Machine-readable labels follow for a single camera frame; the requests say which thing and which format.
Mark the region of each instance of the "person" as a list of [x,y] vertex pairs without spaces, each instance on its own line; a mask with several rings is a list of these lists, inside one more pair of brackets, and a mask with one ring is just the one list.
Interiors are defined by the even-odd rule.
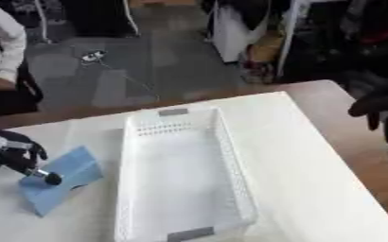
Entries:
[[23,64],[25,49],[25,28],[0,9],[0,115],[38,110],[29,89],[18,81],[33,81]]

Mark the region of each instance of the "white table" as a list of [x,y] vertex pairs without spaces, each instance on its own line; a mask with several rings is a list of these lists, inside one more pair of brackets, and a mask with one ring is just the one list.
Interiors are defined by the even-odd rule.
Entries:
[[[285,93],[190,105],[221,108],[234,138],[259,212],[244,241],[388,241],[388,215]],[[115,172],[130,114],[16,129],[46,146],[53,157],[87,146],[106,178],[38,218],[17,192],[20,175],[1,169],[0,242],[113,241]]]

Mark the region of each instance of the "table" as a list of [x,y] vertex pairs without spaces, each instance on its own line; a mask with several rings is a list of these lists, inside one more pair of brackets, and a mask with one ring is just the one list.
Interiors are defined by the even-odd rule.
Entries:
[[[353,98],[332,81],[319,80],[225,91],[204,95],[192,101],[275,91],[286,91],[291,96],[388,212],[388,149],[384,144],[383,135],[380,130],[374,132],[367,130],[364,118],[348,116],[346,111],[352,104]],[[80,108],[63,112],[19,114],[0,117],[0,129],[183,103],[186,101],[164,101],[139,107]]]

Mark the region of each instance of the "cable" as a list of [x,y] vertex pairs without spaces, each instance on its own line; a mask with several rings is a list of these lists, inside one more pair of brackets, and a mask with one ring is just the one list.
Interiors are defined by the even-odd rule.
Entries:
[[[72,49],[71,50],[72,57],[75,58],[75,59],[78,59],[79,60],[79,64],[81,64],[83,66],[88,66],[88,65],[99,63],[100,65],[102,65],[102,66],[104,66],[104,67],[106,67],[106,68],[108,68],[110,70],[118,70],[116,68],[113,68],[112,66],[110,66],[107,63],[105,63],[102,60],[102,59],[104,59],[104,56],[107,54],[107,52],[104,51],[104,50],[94,50],[94,51],[91,50],[91,51],[83,54],[82,56],[77,57],[76,53],[75,53],[76,46],[70,45],[70,48]],[[146,83],[143,83],[141,81],[137,81],[136,79],[130,77],[129,75],[123,74],[123,73],[120,73],[119,75],[122,76],[124,79],[134,83],[135,85],[138,85],[138,86],[142,87],[150,95],[153,95],[155,97],[156,101],[160,101],[160,96],[158,94],[156,94],[154,92],[153,88],[151,88]]]
[[[106,67],[106,68],[109,68],[110,70],[117,70],[117,69],[113,68],[112,66],[110,66],[110,65],[108,65],[108,64],[106,64],[106,63],[104,63],[103,60],[101,60],[101,59],[99,59],[98,62],[99,62],[102,66],[104,66],[104,67]],[[131,81],[132,83],[137,84],[137,85],[143,87],[143,88],[144,88],[147,92],[149,92],[151,95],[154,95],[154,97],[156,98],[156,101],[160,101],[160,96],[159,96],[158,94],[156,94],[156,93],[153,91],[153,89],[152,89],[150,86],[148,86],[146,83],[142,83],[142,82],[140,82],[140,81],[137,81],[137,80],[135,80],[134,78],[131,78],[130,76],[125,75],[124,73],[121,73],[120,75],[121,75],[123,78],[125,78],[125,79]]]

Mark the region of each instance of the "white sleeve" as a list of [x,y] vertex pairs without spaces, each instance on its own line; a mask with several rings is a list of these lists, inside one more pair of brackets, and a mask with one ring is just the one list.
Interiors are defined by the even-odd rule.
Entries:
[[0,45],[3,48],[0,78],[14,82],[17,68],[24,59],[26,33],[25,28],[2,9],[0,9]]

